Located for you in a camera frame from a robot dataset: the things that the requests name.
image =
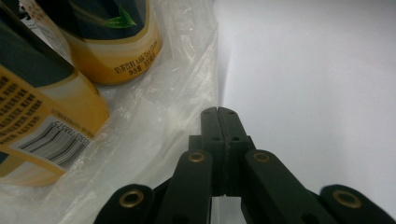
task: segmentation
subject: black plastic part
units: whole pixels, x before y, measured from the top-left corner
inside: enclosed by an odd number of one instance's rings
[[[270,223],[336,223],[274,154],[249,151],[245,172]]]
[[[201,113],[201,150],[212,155],[213,159],[213,196],[225,193],[226,170],[224,168],[225,141],[219,123],[218,111],[215,107],[208,108]]]
[[[212,199],[212,157],[202,150],[181,155],[156,224],[208,224]]]
[[[238,115],[227,108],[201,113],[201,136],[191,136],[189,149],[202,149],[213,158],[213,196],[240,196],[240,167],[245,153],[254,148]]]
[[[346,186],[333,185],[322,189],[320,201],[343,224],[394,224],[385,211],[360,192]]]
[[[211,198],[224,194],[242,198],[247,224],[396,224],[354,189],[329,186],[320,196],[306,189],[274,154],[256,150],[232,110],[208,108],[201,122],[202,135],[190,136],[171,179],[154,191],[138,185],[118,190],[95,224],[208,224]],[[125,209],[120,197],[131,189],[145,197]]]
[[[94,224],[144,224],[153,201],[154,194],[149,187],[125,186],[111,196]]]

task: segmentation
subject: green logo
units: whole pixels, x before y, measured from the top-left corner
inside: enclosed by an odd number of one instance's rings
[[[118,17],[106,21],[105,26],[122,29],[137,25],[134,20],[132,20],[132,17],[129,15],[129,13],[125,11],[121,5],[119,6],[119,13],[120,15]]]

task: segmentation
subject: yellow label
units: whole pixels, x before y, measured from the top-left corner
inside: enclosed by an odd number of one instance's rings
[[[63,31],[75,67],[89,80],[116,84],[135,78],[149,69],[162,47],[162,41],[149,0],[146,2],[146,23],[137,35],[96,40],[83,39]]]
[[[43,185],[67,170],[108,111],[78,72],[34,88],[0,65],[0,115],[0,182]]]

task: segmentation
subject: product label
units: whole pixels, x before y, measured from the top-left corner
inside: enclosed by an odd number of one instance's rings
[[[0,11],[0,65],[33,87],[59,82],[74,72],[71,64],[44,42],[35,41],[34,34],[25,32],[20,26]]]
[[[0,115],[0,177],[12,175],[21,161],[61,175],[94,136],[61,106],[1,65]],[[19,161],[7,162],[16,158]]]
[[[9,147],[67,169],[89,143],[83,133],[48,116],[34,132]]]
[[[65,60],[71,63],[69,47],[53,21],[35,0],[20,0],[21,21]]]
[[[149,69],[152,62],[154,62],[158,52],[158,45],[159,43],[157,39],[154,39],[154,42],[149,46],[147,51],[140,54],[134,60],[114,67],[114,71],[118,75],[128,74],[130,77],[136,77],[143,71]]]
[[[137,35],[145,26],[146,0],[37,0],[68,33],[109,40]]]

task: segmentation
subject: yellow bottle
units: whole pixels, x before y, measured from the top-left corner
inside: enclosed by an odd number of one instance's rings
[[[145,72],[162,42],[149,0],[37,0],[61,28],[72,61],[92,82],[116,84]]]
[[[0,49],[0,183],[52,183],[106,121],[106,102],[1,1]]]

